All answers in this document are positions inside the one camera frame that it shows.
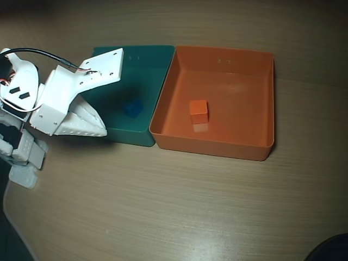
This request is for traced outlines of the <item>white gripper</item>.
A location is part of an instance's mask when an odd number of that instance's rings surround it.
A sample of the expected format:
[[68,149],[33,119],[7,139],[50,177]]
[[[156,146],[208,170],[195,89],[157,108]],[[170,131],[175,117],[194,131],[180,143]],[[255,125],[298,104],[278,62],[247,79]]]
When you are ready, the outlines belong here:
[[45,82],[30,125],[47,135],[103,137],[107,129],[98,112],[77,95],[77,75],[58,65]]

